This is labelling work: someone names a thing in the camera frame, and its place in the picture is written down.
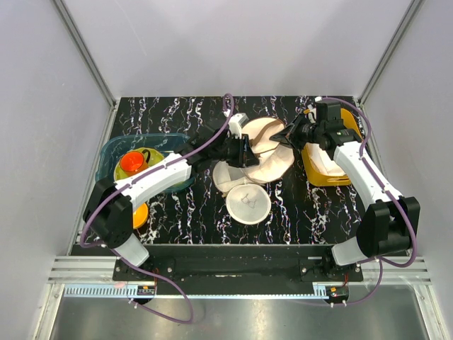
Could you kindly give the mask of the teal transparent plastic container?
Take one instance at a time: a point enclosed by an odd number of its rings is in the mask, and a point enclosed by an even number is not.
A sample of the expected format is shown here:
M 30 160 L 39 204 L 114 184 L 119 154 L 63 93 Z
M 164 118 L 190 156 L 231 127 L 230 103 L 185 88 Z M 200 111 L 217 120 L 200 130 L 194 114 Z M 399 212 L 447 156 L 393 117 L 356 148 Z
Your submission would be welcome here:
M 124 135 L 107 142 L 100 155 L 96 180 L 109 178 L 114 181 L 113 172 L 120 157 L 126 152 L 140 147 L 155 149 L 167 157 L 175 149 L 189 140 L 189 137 L 180 133 L 154 133 L 142 135 Z

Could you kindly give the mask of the aluminium front rail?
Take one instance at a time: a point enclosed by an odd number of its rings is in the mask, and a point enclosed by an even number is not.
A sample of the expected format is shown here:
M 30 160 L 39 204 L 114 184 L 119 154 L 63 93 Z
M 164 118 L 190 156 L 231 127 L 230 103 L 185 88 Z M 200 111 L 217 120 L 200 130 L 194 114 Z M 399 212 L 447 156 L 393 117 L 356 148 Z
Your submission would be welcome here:
M 422 258 L 408 268 L 373 261 L 356 266 L 338 280 L 315 274 L 317 258 L 301 266 L 284 266 L 272 273 L 278 259 L 264 259 L 239 273 L 216 273 L 213 266 L 198 269 L 197 262 L 183 259 L 163 266 L 170 281 L 133 271 L 111 256 L 62 256 L 55 260 L 49 282 L 61 284 L 71 298 L 222 299 L 222 300 L 326 300 L 344 289 L 375 286 L 419 288 L 431 284 Z

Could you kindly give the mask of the orange bowl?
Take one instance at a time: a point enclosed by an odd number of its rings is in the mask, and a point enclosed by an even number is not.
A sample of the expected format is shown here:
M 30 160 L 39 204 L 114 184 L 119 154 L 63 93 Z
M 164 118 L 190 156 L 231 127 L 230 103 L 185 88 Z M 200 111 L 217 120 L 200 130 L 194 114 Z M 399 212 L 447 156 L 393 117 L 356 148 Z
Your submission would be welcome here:
M 144 226 L 149 216 L 149 208 L 146 203 L 140 205 L 133 213 L 132 226 L 134 230 Z

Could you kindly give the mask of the aluminium frame post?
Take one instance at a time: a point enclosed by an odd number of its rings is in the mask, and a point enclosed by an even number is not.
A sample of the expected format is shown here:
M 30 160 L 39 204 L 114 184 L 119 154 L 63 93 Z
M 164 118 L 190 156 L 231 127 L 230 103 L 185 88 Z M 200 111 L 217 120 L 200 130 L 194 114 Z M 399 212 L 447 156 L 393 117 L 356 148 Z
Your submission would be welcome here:
M 362 93 L 357 98 L 360 106 L 364 106 L 367 99 L 370 97 L 372 91 L 380 80 L 382 74 L 384 73 L 386 67 L 390 63 L 392 57 L 394 56 L 397 48 L 405 37 L 408 29 L 410 28 L 412 22 L 414 22 L 419 11 L 422 9 L 425 1 L 424 0 L 411 0 L 408 7 L 406 8 L 399 24 L 396 27 L 389 43 L 387 44 L 382 56 L 380 57 L 374 71 L 372 72 L 371 77 L 369 78 L 367 84 L 365 85 Z
M 77 24 L 70 13 L 70 10 L 63 0 L 51 0 L 50 1 L 54 6 L 55 10 L 58 13 L 64 27 L 66 28 L 71 41 L 73 42 L 75 48 L 77 49 L 79 55 L 81 56 L 89 74 L 91 75 L 92 79 L 94 80 L 98 90 L 100 91 L 102 97 L 104 98 L 105 102 L 108 104 L 110 108 L 113 108 L 116 104 L 116 99 L 109 89 L 107 82 L 103 78 L 96 62 L 90 53 L 82 34 L 77 27 Z

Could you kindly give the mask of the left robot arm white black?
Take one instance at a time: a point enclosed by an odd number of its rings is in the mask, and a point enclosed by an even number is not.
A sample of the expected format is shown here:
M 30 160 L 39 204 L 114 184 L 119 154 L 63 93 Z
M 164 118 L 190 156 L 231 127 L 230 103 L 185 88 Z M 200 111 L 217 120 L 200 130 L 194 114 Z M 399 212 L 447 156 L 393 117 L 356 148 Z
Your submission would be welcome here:
M 95 183 L 84 211 L 86 232 L 92 230 L 100 243 L 116 256 L 126 260 L 128 272 L 137 280 L 146 280 L 153 271 L 149 251 L 133 232 L 133 212 L 143 203 L 178 183 L 206 170 L 214 161 L 235 168 L 260 164 L 253 153 L 248 135 L 234 137 L 229 132 L 216 132 L 211 138 L 197 135 L 170 153 L 163 161 L 119 181 L 102 178 Z

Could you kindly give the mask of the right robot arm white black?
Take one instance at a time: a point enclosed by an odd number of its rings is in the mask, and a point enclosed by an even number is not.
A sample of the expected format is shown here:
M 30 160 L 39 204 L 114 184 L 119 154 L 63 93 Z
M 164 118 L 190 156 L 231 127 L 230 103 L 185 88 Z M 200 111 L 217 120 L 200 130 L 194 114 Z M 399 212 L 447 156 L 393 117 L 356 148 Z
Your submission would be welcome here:
M 306 144 L 316 144 L 327 153 L 350 179 L 365 208 L 353 238 L 331 248 L 331 257 L 321 263 L 321 272 L 328 280 L 344 276 L 347 266 L 363 264 L 377 258 L 395 267 L 408 267 L 418 253 L 416 230 L 420 204 L 414 197 L 405 197 L 395 189 L 372 161 L 365 146 L 368 139 L 347 128 L 341 108 L 347 101 L 325 97 L 316 102 L 316 119 L 311 122 L 299 114 L 270 140 L 297 151 Z M 407 262 L 399 264 L 388 255 L 411 251 Z

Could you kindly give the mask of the yellow-green plate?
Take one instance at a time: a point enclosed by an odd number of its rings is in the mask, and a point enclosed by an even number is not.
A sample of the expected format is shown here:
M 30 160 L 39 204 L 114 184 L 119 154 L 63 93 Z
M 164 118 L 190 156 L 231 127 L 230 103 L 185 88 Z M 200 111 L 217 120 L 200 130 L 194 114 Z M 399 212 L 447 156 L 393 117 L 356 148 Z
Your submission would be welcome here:
M 164 155 L 162 153 L 160 153 L 159 151 L 157 151 L 155 149 L 148 148 L 148 147 L 140 147 L 138 149 L 133 149 L 131 151 L 141 152 L 144 155 L 144 158 L 146 159 L 148 168 L 158 164 L 159 162 L 161 162 L 164 159 Z M 113 172 L 113 178 L 115 181 L 131 177 L 131 176 L 127 176 L 127 174 L 120 168 L 120 160 L 118 161 L 117 165 L 115 166 L 115 169 Z

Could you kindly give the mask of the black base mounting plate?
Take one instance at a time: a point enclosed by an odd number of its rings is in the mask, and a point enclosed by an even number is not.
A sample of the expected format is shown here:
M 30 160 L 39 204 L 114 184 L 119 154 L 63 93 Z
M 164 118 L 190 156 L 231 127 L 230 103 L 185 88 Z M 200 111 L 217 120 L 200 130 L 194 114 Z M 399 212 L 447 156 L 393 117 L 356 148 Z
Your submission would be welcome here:
M 353 264 L 335 270 L 326 245 L 153 245 L 145 270 L 170 278 L 187 295 L 302 295 L 313 283 L 360 283 Z

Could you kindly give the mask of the cream laundry bag brown trim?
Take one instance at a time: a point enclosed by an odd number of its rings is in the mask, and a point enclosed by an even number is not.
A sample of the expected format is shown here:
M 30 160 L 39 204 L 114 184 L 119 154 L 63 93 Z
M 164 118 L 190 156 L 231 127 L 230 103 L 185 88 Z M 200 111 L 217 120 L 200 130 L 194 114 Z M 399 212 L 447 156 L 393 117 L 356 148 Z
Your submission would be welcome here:
M 281 120 L 271 117 L 253 119 L 242 128 L 242 133 L 249 137 L 252 152 L 259 160 L 259 165 L 243 169 L 249 182 L 265 184 L 279 180 L 293 165 L 292 149 L 270 140 L 284 128 Z

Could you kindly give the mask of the aluminium frame post right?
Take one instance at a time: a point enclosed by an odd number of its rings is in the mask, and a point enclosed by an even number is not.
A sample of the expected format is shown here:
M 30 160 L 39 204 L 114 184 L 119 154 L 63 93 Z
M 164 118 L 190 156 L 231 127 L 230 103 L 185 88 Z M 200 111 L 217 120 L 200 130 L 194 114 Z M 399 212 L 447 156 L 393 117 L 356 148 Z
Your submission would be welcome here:
M 380 57 L 374 71 L 372 72 L 371 77 L 369 78 L 367 84 L 365 85 L 362 93 L 357 98 L 360 106 L 364 106 L 367 99 L 370 97 L 372 91 L 380 80 L 382 74 L 384 73 L 386 67 L 390 63 L 392 57 L 394 56 L 397 48 L 405 37 L 408 29 L 410 28 L 412 22 L 414 22 L 419 11 L 422 9 L 425 1 L 424 0 L 411 0 L 408 7 L 406 8 L 399 24 L 396 27 L 389 43 L 387 44 L 382 56 Z

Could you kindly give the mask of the white mesh laundry bag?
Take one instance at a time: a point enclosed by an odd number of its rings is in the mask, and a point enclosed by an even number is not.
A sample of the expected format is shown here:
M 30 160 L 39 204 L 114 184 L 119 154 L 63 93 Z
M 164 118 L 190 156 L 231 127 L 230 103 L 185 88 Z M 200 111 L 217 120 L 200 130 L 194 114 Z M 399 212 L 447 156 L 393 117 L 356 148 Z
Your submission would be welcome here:
M 212 181 L 225 197 L 227 211 L 235 221 L 256 225 L 270 213 L 270 196 L 262 186 L 250 180 L 243 169 L 219 161 L 213 168 Z

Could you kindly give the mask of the yellow plastic bin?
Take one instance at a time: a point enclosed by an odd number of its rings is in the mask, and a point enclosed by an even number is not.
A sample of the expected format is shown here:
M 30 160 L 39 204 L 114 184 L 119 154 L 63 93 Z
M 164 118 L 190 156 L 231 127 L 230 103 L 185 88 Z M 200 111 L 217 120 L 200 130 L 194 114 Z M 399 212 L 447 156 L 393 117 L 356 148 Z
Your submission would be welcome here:
M 341 118 L 346 128 L 353 129 L 361 137 L 355 117 L 350 111 L 341 108 Z M 351 184 L 345 172 L 317 144 L 307 143 L 304 146 L 302 160 L 307 179 L 313 186 L 348 186 Z

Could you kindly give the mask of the orange translucent cup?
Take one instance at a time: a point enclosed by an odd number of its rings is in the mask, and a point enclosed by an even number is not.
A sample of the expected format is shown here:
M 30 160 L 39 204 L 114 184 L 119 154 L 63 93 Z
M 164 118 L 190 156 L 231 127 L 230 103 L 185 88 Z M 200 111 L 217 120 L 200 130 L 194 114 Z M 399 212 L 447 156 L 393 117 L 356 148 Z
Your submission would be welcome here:
M 120 168 L 127 176 L 134 176 L 148 168 L 144 155 L 138 151 L 126 153 L 120 160 Z

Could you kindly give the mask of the aluminium frame post left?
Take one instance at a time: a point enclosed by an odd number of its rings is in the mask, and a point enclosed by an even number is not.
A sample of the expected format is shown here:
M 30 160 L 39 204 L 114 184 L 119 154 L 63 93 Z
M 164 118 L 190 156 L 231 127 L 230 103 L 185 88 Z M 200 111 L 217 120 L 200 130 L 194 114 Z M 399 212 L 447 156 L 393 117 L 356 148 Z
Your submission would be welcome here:
M 54 6 L 55 10 L 58 13 L 64 27 L 66 28 L 71 41 L 73 42 L 75 48 L 77 49 L 79 55 L 81 56 L 89 74 L 91 75 L 92 79 L 94 80 L 98 90 L 100 91 L 102 97 L 104 98 L 105 102 L 108 104 L 110 108 L 113 108 L 116 104 L 116 99 L 109 89 L 107 82 L 103 78 L 96 62 L 90 53 L 82 34 L 77 27 L 77 24 L 70 13 L 70 10 L 63 0 L 51 0 L 50 1 Z

